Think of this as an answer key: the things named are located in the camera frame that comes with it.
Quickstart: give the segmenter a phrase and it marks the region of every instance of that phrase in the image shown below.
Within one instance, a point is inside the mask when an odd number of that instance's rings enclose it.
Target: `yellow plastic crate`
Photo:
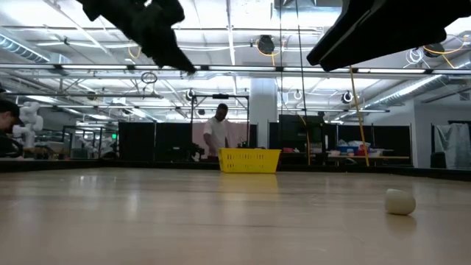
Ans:
[[[219,166],[226,173],[275,173],[281,150],[219,149]]]

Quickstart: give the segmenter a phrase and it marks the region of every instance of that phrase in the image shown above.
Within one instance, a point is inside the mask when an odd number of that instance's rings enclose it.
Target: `white ball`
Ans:
[[[389,188],[386,191],[385,206],[388,213],[408,215],[415,210],[415,199],[405,191]]]

